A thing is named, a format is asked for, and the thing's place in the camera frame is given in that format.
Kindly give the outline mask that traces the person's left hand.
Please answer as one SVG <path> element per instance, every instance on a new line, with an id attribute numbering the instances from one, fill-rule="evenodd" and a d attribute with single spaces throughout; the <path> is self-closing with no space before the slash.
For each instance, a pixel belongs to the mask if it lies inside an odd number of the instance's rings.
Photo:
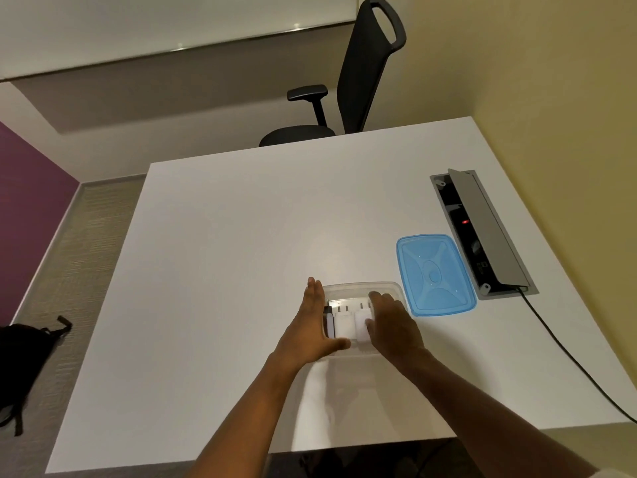
<path id="1" fill-rule="evenodd" d="M 268 358 L 276 369 L 297 372 L 306 364 L 322 359 L 318 351 L 320 339 L 326 338 L 323 334 L 324 306 L 321 282 L 309 277 L 296 316 Z"/>

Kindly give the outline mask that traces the person's right hand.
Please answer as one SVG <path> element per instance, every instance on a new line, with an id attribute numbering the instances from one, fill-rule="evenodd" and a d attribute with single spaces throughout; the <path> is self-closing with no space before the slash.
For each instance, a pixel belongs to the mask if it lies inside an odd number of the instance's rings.
<path id="1" fill-rule="evenodd" d="M 372 344 L 397 369 L 431 357 L 416 322 L 400 300 L 390 294 L 369 293 L 373 319 L 378 325 L 378 343 Z"/>

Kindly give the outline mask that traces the clear plastic container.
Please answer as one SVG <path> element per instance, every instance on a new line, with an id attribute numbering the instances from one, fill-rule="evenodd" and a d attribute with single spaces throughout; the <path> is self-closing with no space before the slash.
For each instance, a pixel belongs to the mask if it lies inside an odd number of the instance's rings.
<path id="1" fill-rule="evenodd" d="M 348 305 L 353 313 L 363 305 L 370 303 L 369 293 L 376 291 L 380 294 L 390 294 L 394 299 L 400 300 L 406 306 L 405 296 L 401 286 L 393 281 L 370 281 L 358 283 L 341 283 L 324 287 L 325 306 L 330 305 L 334 313 L 334 306 Z M 378 350 L 372 345 L 358 345 L 356 340 L 351 340 L 349 349 L 332 354 L 335 358 L 354 358 L 378 355 Z"/>

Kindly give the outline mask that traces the person's right forearm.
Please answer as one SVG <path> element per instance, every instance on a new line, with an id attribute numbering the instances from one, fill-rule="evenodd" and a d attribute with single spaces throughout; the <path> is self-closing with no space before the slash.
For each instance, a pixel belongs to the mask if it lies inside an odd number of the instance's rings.
<path id="1" fill-rule="evenodd" d="M 592 478 L 599 472 L 425 349 L 387 359 L 432 404 L 485 478 Z"/>

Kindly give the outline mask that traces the person's left forearm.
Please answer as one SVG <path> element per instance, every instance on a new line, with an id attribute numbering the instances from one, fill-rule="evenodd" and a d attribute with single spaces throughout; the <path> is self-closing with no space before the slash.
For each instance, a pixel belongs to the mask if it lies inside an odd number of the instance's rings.
<path id="1" fill-rule="evenodd" d="M 303 366 L 271 353 L 185 478 L 261 478 L 288 392 Z"/>

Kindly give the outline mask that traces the white charger adapter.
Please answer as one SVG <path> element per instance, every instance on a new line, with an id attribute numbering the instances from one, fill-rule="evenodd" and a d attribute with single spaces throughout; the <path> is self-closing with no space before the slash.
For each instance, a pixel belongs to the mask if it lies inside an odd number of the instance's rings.
<path id="1" fill-rule="evenodd" d="M 354 312 L 355 340 L 358 345 L 368 345 L 371 343 L 367 321 L 373 320 L 373 309 L 371 304 L 363 305 Z"/>
<path id="2" fill-rule="evenodd" d="M 356 339 L 355 319 L 348 305 L 338 305 L 333 308 L 334 336 L 336 338 Z"/>

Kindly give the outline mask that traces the blue plastic lid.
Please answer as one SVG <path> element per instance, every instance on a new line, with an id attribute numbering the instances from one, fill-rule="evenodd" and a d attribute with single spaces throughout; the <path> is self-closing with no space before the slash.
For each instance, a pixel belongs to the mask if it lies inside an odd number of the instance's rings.
<path id="1" fill-rule="evenodd" d="M 473 310 L 477 297 L 455 241 L 419 234 L 396 243 L 399 272 L 410 312 L 439 317 Z"/>

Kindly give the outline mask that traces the grey table power box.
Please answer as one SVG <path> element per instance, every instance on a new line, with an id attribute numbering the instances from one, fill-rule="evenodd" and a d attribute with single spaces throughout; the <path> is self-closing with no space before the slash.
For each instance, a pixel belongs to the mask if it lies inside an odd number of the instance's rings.
<path id="1" fill-rule="evenodd" d="M 539 294 L 475 170 L 430 176 L 479 300 Z"/>

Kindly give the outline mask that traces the black office chair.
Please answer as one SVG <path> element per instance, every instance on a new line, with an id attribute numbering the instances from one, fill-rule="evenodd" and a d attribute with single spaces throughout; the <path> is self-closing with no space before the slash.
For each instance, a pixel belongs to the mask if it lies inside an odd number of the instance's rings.
<path id="1" fill-rule="evenodd" d="M 365 0 L 359 7 L 339 75 L 336 95 L 345 134 L 362 132 L 389 56 L 406 44 L 406 32 L 394 8 L 386 0 Z M 311 103 L 316 125 L 295 125 L 274 130 L 259 146 L 294 143 L 335 136 L 327 126 L 322 99 L 325 85 L 291 89 L 287 100 Z"/>

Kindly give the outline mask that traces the black backpack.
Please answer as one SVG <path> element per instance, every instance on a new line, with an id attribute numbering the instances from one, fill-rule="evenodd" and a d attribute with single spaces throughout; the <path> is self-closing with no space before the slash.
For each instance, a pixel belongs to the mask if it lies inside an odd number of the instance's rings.
<path id="1" fill-rule="evenodd" d="M 73 328 L 64 316 L 57 320 L 62 327 L 54 330 L 25 324 L 0 326 L 0 411 L 8 409 L 0 428 L 13 421 L 16 437 L 24 432 L 22 414 L 37 377 L 59 340 Z"/>

